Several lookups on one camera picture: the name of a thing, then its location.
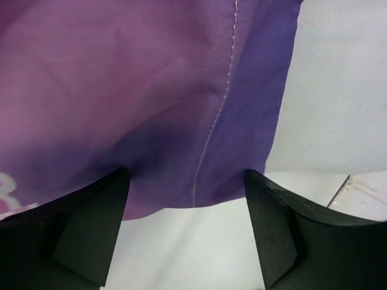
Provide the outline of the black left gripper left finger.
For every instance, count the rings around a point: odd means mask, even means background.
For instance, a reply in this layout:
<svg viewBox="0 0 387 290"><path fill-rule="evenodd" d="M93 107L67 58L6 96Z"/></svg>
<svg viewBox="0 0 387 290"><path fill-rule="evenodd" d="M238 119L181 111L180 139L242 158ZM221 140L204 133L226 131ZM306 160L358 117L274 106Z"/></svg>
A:
<svg viewBox="0 0 387 290"><path fill-rule="evenodd" d="M126 169L1 221L1 289L100 289L130 185Z"/></svg>

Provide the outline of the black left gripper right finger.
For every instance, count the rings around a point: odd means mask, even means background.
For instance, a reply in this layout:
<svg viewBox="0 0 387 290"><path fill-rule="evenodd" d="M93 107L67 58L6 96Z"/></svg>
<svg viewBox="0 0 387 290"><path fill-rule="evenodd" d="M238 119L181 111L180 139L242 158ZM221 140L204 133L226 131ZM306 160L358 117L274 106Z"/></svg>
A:
<svg viewBox="0 0 387 290"><path fill-rule="evenodd" d="M334 211L255 170L244 176L266 289L386 288L386 223Z"/></svg>

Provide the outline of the white pillow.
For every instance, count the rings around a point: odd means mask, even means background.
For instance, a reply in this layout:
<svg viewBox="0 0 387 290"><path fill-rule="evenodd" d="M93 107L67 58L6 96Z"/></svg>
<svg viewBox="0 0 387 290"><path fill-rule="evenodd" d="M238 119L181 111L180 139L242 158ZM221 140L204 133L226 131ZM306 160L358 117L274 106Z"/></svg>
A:
<svg viewBox="0 0 387 290"><path fill-rule="evenodd" d="M386 219L386 2L304 1L267 175L333 210ZM107 289L262 289L244 199L120 229Z"/></svg>

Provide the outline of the pink pillowcase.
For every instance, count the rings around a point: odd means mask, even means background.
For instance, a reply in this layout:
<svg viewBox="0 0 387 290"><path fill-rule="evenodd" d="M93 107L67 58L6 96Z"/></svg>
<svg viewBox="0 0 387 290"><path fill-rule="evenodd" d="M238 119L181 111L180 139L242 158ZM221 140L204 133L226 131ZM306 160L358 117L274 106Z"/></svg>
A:
<svg viewBox="0 0 387 290"><path fill-rule="evenodd" d="M125 219L244 196L301 1L2 1L1 217L120 167Z"/></svg>

